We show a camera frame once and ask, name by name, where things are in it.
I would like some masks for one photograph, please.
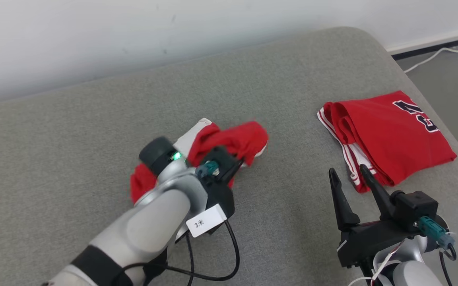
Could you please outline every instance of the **gray sofa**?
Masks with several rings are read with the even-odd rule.
[[[203,117],[221,128],[257,120],[269,143],[233,188],[240,271],[226,282],[194,284],[347,285],[362,274],[341,268],[336,256],[328,169],[338,171],[362,221],[376,220],[378,209],[370,193],[349,184],[340,145],[316,112],[326,101],[399,89],[458,154],[458,142],[384,48],[348,27],[0,102],[0,285],[37,285],[60,271],[132,207],[129,177],[141,148],[160,135],[174,140]],[[458,233],[458,158],[396,189],[435,198]],[[232,270],[225,229],[193,239],[192,247],[196,272]],[[425,259],[439,268],[436,253]],[[185,241],[169,264],[189,268]],[[152,285],[187,280],[166,271]]]

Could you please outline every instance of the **red cloth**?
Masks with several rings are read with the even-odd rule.
[[[345,145],[356,143],[384,185],[394,186],[419,170],[457,157],[436,125],[402,91],[364,100],[327,102],[323,109],[338,140]],[[354,148],[349,151],[348,156],[356,162]],[[361,178],[358,164],[355,166]],[[358,192],[368,191],[361,182]]]
[[[188,161],[192,166],[198,166],[212,148],[223,145],[236,158],[244,158],[247,165],[252,165],[256,154],[265,148],[268,142],[268,134],[262,126],[255,122],[247,122],[240,126],[221,131],[214,123],[207,125],[196,136],[188,154]],[[130,196],[136,203],[142,195],[153,189],[157,178],[144,165],[135,168],[130,177]]]

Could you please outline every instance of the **white label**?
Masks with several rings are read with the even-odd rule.
[[[192,217],[187,223],[187,227],[193,237],[198,237],[204,232],[218,226],[227,220],[224,211],[217,203],[215,206],[205,210],[204,212]]]

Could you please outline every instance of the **folded red jersey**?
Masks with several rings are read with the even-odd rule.
[[[192,166],[198,166],[211,149],[220,145],[225,146],[236,158],[243,158],[244,163],[250,166],[254,158],[262,154],[267,143],[266,130],[255,121],[221,131],[215,123],[203,118],[180,137],[174,146],[187,156]],[[144,164],[138,165],[130,177],[130,197],[133,203],[153,189],[156,181],[155,175]]]
[[[454,161],[445,137],[402,91],[363,100],[327,102],[318,118],[342,146],[358,192],[365,164],[383,185],[394,186],[414,172]]]

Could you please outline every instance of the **teal connector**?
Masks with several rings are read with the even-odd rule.
[[[217,175],[215,172],[218,169],[218,164],[215,161],[206,162],[204,165],[208,169],[208,174]]]
[[[448,250],[449,244],[455,245],[455,239],[447,235],[446,230],[428,216],[420,217],[420,220],[418,221],[418,228],[426,236],[435,239],[439,246],[441,246],[444,250]]]

